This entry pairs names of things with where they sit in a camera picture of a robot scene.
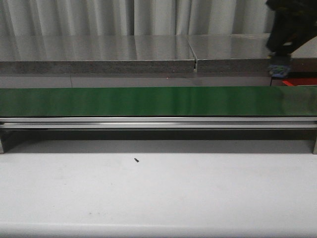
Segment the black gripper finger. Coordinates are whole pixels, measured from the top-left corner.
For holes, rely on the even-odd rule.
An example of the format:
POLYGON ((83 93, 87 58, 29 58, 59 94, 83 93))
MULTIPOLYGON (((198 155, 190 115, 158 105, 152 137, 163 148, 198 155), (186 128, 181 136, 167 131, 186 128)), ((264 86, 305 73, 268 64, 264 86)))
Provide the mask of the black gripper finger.
POLYGON ((315 0, 268 0, 274 11, 272 30, 266 43, 276 55, 293 53, 317 36, 317 2, 315 0))

